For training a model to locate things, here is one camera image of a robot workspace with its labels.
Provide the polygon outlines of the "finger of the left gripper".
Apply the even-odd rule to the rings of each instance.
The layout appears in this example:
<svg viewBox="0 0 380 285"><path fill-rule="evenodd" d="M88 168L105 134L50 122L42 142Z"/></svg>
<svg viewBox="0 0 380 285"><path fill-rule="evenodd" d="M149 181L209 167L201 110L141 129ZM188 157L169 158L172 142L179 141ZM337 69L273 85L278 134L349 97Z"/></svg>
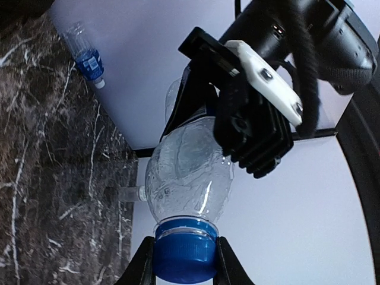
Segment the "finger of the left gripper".
<svg viewBox="0 0 380 285"><path fill-rule="evenodd" d="M213 66L189 64L180 79L175 104L161 138L169 135L174 129L188 121L201 107L216 114L219 97L214 87L216 69Z"/></svg>

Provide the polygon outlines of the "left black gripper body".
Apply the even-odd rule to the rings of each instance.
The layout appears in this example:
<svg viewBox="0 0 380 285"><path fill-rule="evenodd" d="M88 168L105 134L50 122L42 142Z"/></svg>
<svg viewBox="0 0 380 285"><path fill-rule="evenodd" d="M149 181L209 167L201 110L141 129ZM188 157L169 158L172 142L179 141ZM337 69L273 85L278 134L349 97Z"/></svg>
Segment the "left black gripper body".
<svg viewBox="0 0 380 285"><path fill-rule="evenodd" d="M200 27L178 50L189 64L216 69L213 134L223 154L255 178L272 172L293 147L287 119L248 83L239 58Z"/></svg>

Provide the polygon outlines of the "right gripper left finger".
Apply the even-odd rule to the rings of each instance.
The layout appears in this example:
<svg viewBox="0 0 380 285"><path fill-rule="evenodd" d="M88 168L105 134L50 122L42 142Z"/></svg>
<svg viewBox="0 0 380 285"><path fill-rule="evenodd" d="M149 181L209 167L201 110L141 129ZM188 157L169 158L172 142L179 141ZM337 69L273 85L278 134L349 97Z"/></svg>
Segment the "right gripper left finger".
<svg viewBox="0 0 380 285"><path fill-rule="evenodd" d="M154 238L147 236L141 242L128 267L115 285L155 285L153 273Z"/></svg>

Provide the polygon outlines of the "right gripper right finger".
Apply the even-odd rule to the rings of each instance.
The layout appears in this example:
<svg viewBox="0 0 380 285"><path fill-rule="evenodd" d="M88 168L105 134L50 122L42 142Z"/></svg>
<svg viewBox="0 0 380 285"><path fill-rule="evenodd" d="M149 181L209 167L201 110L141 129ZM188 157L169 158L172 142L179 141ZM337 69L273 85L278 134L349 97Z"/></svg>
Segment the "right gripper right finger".
<svg viewBox="0 0 380 285"><path fill-rule="evenodd" d="M255 285L249 278L242 264L225 237L217 238L217 273L214 285Z"/></svg>

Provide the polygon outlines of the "Pepsi bottle blue cap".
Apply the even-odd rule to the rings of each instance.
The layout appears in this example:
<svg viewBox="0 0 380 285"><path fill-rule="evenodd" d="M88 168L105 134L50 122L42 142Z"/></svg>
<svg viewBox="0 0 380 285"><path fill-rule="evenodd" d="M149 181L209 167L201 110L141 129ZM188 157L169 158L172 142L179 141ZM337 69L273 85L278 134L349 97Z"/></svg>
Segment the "Pepsi bottle blue cap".
<svg viewBox="0 0 380 285"><path fill-rule="evenodd" d="M234 165L213 135L214 101L206 101L182 125L164 135L145 172L145 195L157 222L153 271L165 281L197 284L216 274L216 221L230 197Z"/></svg>

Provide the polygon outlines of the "clear bottle without label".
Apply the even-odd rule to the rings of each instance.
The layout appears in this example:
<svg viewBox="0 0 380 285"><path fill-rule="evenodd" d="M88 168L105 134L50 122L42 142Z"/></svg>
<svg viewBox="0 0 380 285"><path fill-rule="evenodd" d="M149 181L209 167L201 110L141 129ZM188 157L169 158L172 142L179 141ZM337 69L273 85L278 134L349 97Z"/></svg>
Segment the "clear bottle without label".
<svg viewBox="0 0 380 285"><path fill-rule="evenodd" d="M118 199L121 202L146 202L145 186L119 187Z"/></svg>

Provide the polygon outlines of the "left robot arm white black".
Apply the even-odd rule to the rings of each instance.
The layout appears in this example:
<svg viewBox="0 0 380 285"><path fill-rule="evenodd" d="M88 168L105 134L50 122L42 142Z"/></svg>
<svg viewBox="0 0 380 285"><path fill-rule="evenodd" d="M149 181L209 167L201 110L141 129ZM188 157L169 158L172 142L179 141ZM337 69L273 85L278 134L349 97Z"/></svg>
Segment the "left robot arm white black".
<svg viewBox="0 0 380 285"><path fill-rule="evenodd" d="M195 27L179 51L189 64L163 135L206 107L223 154L257 179L292 149L294 132L315 135L318 81L352 94L372 80L379 53L349 1L236 1L221 38Z"/></svg>

